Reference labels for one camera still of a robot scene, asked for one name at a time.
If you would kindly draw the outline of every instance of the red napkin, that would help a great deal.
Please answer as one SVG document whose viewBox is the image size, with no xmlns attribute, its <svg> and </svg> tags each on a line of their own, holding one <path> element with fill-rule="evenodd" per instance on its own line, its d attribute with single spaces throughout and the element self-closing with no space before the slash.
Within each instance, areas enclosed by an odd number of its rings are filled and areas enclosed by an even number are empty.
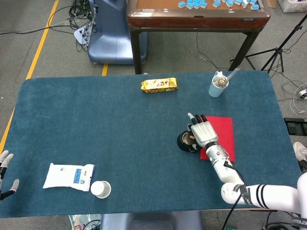
<svg viewBox="0 0 307 230">
<path fill-rule="evenodd" d="M 231 117 L 206 116 L 219 137 L 218 144 L 227 150 L 231 162 L 235 161 L 234 130 Z M 205 149 L 201 149 L 201 160 L 208 160 Z"/>
</svg>

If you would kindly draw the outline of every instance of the white paper cup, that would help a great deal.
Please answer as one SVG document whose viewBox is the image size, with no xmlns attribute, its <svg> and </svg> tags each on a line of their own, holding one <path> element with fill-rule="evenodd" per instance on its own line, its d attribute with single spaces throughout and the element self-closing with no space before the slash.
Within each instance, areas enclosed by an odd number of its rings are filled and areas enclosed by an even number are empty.
<svg viewBox="0 0 307 230">
<path fill-rule="evenodd" d="M 224 91 L 224 89 L 226 89 L 227 86 L 229 85 L 229 81 L 228 81 L 227 85 L 224 88 L 220 88 L 220 87 L 218 87 L 218 86 L 216 86 L 214 84 L 215 81 L 217 81 L 217 80 L 219 80 L 219 79 L 221 79 L 223 77 L 226 77 L 226 76 L 224 76 L 224 75 L 222 77 L 214 76 L 212 78 L 211 85 L 210 85 L 210 88 L 209 88 L 209 95 L 211 97 L 218 97 L 218 96 L 220 96 L 222 94 L 222 92 Z"/>
<path fill-rule="evenodd" d="M 111 193 L 111 185 L 108 181 L 95 181 L 91 186 L 93 195 L 100 199 L 108 197 Z"/>
</svg>

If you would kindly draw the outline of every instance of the brown table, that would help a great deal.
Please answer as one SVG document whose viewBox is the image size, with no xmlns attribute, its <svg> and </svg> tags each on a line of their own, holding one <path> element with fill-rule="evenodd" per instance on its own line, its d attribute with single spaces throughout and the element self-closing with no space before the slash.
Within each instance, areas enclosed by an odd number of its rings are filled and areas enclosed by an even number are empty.
<svg viewBox="0 0 307 230">
<path fill-rule="evenodd" d="M 213 0 L 206 0 L 206 9 L 192 9 L 177 5 L 180 0 L 128 0 L 127 21 L 130 29 L 134 69 L 142 73 L 140 40 L 141 32 L 222 32 L 247 35 L 229 70 L 241 64 L 260 31 L 270 19 L 265 0 L 258 0 L 260 9 L 252 11 L 235 5 L 228 8 L 224 3 L 213 7 Z"/>
</svg>

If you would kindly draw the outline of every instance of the blue table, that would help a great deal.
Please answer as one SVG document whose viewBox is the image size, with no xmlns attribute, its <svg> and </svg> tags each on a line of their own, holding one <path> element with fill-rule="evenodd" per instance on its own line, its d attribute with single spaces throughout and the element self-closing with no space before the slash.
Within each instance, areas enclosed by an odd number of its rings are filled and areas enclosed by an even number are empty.
<svg viewBox="0 0 307 230">
<path fill-rule="evenodd" d="M 296 186 L 290 138 L 265 72 L 242 71 L 218 98 L 213 73 L 38 78 L 21 86 L 5 145 L 15 154 L 3 190 L 20 178 L 0 217 L 230 208 L 210 162 L 177 147 L 188 112 L 232 117 L 236 162 L 248 184 Z M 179 89 L 147 94 L 144 79 L 177 77 Z M 96 165 L 107 199 L 43 189 L 50 163 Z"/>
</svg>

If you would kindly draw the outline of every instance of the wet wipes package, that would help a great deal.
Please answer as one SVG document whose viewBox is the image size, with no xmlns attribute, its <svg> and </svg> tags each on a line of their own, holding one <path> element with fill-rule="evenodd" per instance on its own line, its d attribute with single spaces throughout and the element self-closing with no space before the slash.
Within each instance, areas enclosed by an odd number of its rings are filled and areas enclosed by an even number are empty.
<svg viewBox="0 0 307 230">
<path fill-rule="evenodd" d="M 71 187 L 88 192 L 95 165 L 50 164 L 43 188 Z"/>
</svg>

